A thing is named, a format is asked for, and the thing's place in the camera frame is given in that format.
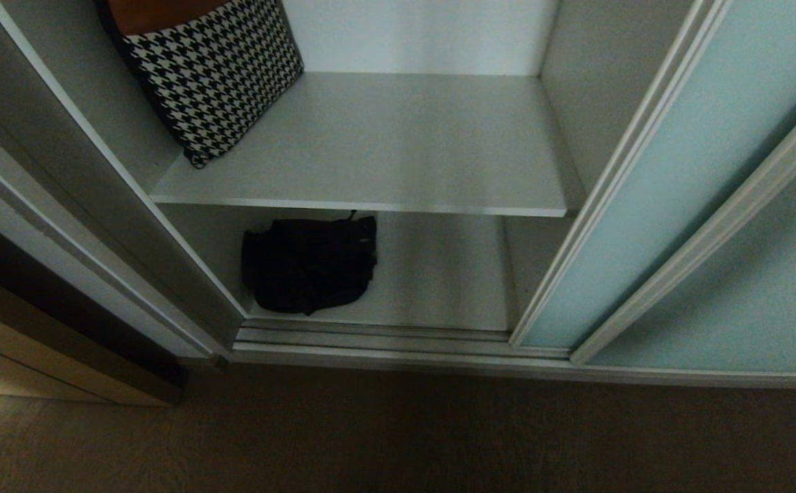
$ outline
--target wardrobe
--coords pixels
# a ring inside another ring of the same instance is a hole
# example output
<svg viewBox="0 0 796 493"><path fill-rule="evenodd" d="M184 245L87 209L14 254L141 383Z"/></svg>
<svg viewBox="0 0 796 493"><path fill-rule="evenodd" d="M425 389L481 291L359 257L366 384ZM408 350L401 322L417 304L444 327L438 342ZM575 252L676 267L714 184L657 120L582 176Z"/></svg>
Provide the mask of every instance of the wardrobe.
<svg viewBox="0 0 796 493"><path fill-rule="evenodd" d="M542 314L730 4L284 0L306 72L204 169L91 2L0 0L0 26L100 154L92 180L120 177L184 263L142 265L156 253L122 241L120 219L103 219L106 235L165 291L188 275L171 271L195 270L194 292L172 300L238 361L317 347L566 362L595 327L548 340ZM78 177L66 194L84 196ZM245 231L351 210L379 224L362 299L312 316L256 306L240 278Z"/></svg>

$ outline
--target cabinet side panel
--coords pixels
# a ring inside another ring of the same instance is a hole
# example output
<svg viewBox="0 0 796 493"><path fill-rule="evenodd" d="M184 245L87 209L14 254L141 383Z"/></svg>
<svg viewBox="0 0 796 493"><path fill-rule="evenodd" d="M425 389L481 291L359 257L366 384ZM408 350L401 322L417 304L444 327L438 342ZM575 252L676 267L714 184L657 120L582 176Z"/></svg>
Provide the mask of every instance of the cabinet side panel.
<svg viewBox="0 0 796 493"><path fill-rule="evenodd" d="M112 46L94 2L1 4L109 149L150 191L181 147Z"/></svg>
<svg viewBox="0 0 796 493"><path fill-rule="evenodd" d="M691 3L561 3L541 80L587 191L616 149Z"/></svg>
<svg viewBox="0 0 796 493"><path fill-rule="evenodd" d="M795 125L796 3L733 2L523 343L580 344Z"/></svg>
<svg viewBox="0 0 796 493"><path fill-rule="evenodd" d="M310 72L536 75L558 0L285 0Z"/></svg>

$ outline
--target white wall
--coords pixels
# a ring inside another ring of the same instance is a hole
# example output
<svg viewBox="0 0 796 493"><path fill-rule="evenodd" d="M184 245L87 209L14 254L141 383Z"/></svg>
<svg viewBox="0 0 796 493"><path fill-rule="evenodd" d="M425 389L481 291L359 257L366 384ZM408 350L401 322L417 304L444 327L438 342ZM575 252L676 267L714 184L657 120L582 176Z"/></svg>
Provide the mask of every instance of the white wall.
<svg viewBox="0 0 796 493"><path fill-rule="evenodd" d="M307 71L537 75L558 0L285 0Z"/></svg>
<svg viewBox="0 0 796 493"><path fill-rule="evenodd" d="M0 190L9 187L11 197L0 196L0 234L173 355L207 357L217 347L0 147Z"/></svg>

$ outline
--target closet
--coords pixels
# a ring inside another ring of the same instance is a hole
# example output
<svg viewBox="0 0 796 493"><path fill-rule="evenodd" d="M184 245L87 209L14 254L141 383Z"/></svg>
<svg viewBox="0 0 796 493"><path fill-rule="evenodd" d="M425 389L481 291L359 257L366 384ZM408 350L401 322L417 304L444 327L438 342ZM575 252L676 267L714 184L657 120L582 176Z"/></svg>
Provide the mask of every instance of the closet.
<svg viewBox="0 0 796 493"><path fill-rule="evenodd" d="M701 3L284 0L306 73L204 169L89 0L0 0L0 22L245 327L505 337L614 179L605 169ZM240 281L244 231L350 210L379 224L362 299L313 316L258 308Z"/></svg>

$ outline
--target cushion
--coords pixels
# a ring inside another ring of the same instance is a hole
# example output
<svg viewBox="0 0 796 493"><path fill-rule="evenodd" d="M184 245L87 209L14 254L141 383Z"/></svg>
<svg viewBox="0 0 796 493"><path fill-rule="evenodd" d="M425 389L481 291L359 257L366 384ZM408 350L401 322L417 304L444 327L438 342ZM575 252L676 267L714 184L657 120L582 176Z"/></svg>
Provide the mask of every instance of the cushion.
<svg viewBox="0 0 796 493"><path fill-rule="evenodd" d="M185 0L178 3L190 6L170 16L159 14L169 10L163 0L141 3L154 6L119 10L101 0L101 18L195 168L231 149L303 73L276 0ZM187 22L129 34L219 3Z"/></svg>

